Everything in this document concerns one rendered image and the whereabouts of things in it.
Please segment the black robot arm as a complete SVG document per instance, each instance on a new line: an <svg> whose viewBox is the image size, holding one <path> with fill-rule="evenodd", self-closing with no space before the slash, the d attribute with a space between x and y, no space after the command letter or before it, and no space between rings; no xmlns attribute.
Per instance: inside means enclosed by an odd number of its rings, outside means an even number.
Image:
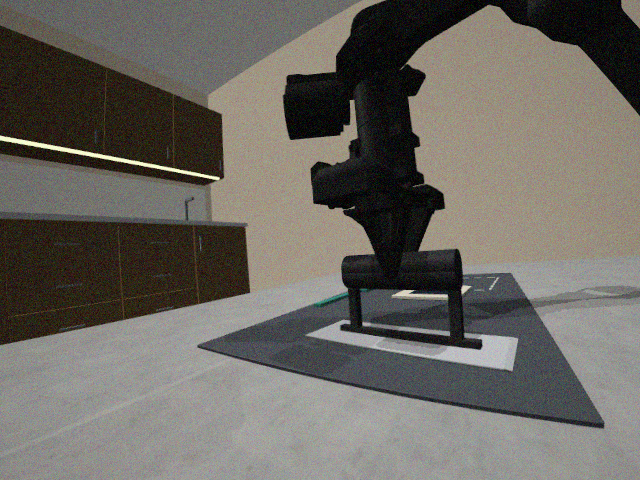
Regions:
<svg viewBox="0 0 640 480"><path fill-rule="evenodd" d="M578 45L640 116L640 28L621 0L385 0L353 18L336 55L336 74L287 76L283 106L290 139L341 135L350 125L350 100L357 131L385 117L410 121L408 96L417 95L426 74L407 61L488 4L552 41Z"/></svg>

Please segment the teal trowel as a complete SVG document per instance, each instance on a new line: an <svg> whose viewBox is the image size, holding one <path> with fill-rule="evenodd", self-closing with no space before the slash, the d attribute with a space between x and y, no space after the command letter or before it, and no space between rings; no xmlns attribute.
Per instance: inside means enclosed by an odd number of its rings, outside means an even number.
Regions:
<svg viewBox="0 0 640 480"><path fill-rule="evenodd" d="M360 289L361 293L368 293L368 292L371 292L371 291L373 291L373 290ZM330 298L330 299L315 303L314 306L315 307L327 306L327 305L333 304L335 302L341 301L341 300L346 299L346 298L349 298L348 293L345 293L345 294L342 294L342 295L339 295L339 296L336 296L336 297L333 297L333 298Z"/></svg>

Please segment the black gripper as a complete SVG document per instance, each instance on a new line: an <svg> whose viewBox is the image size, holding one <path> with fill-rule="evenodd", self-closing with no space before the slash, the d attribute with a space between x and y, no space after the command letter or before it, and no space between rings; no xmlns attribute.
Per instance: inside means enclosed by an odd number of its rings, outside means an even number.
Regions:
<svg viewBox="0 0 640 480"><path fill-rule="evenodd" d="M314 177L313 204L334 206L343 197L357 196L355 208L343 213L365 229L384 279L395 280L403 252L419 250L434 211L445 209L444 195L424 184L417 171L414 148L420 147L420 139L409 120L370 121L357 136L350 145L359 157L321 169Z"/></svg>

